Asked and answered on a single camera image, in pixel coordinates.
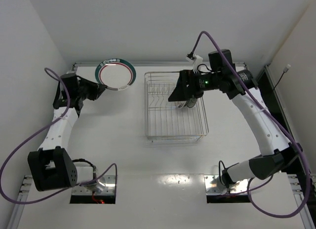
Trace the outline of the red green ringed plate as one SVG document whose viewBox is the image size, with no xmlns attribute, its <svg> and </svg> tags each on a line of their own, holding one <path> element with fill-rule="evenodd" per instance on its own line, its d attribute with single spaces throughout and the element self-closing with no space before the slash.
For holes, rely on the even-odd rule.
<svg viewBox="0 0 316 229">
<path fill-rule="evenodd" d="M 175 107 L 178 109 L 182 109 L 184 107 L 188 106 L 189 101 L 176 101 L 175 102 Z"/>
<path fill-rule="evenodd" d="M 96 81 L 106 85 L 109 90 L 122 91 L 131 86 L 136 80 L 134 66 L 119 58 L 112 58 L 101 62 L 94 72 Z"/>
</svg>

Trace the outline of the blue floral plate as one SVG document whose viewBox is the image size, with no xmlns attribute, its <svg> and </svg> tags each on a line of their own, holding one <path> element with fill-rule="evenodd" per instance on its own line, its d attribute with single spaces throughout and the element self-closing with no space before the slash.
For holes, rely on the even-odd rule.
<svg viewBox="0 0 316 229">
<path fill-rule="evenodd" d="M 188 107 L 188 108 L 192 108 L 192 107 L 191 107 L 191 99 L 187 101 L 187 107 Z"/>
</svg>

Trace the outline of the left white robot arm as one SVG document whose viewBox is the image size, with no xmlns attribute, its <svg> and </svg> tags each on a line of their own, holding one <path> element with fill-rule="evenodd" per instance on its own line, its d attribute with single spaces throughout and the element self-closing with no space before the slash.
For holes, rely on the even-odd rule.
<svg viewBox="0 0 316 229">
<path fill-rule="evenodd" d="M 77 183 L 77 168 L 67 150 L 71 131 L 84 100 L 97 100 L 106 88 L 74 73 L 61 76 L 53 101 L 53 124 L 39 149 L 28 154 L 28 165 L 38 191 L 70 188 Z"/>
</svg>

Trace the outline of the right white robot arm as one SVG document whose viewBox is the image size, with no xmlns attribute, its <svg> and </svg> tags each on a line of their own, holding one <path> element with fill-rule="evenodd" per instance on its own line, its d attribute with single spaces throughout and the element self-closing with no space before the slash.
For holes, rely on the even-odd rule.
<svg viewBox="0 0 316 229">
<path fill-rule="evenodd" d="M 193 67 L 179 72 L 176 86 L 168 101 L 175 103 L 178 108 L 192 108 L 204 92 L 220 90 L 242 113 L 255 136 L 260 155 L 222 170 L 218 181 L 229 188 L 244 179 L 264 180 L 288 167 L 299 153 L 280 127 L 268 116 L 270 112 L 252 73 L 244 69 L 234 76 L 229 68 L 235 66 L 231 52 L 228 49 L 223 49 L 222 52 L 228 63 L 223 61 L 218 52 L 211 52 L 208 55 L 210 68 L 207 72 L 199 70 L 203 65 L 200 56 L 188 54 L 187 60 L 192 62 Z"/>
</svg>

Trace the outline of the white plate dark rim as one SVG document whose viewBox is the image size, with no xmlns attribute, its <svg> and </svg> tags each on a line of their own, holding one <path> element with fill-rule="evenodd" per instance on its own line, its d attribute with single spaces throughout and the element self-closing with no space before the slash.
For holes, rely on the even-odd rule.
<svg viewBox="0 0 316 229">
<path fill-rule="evenodd" d="M 197 103 L 197 99 L 196 98 L 192 98 L 191 99 L 191 107 L 193 108 Z"/>
</svg>

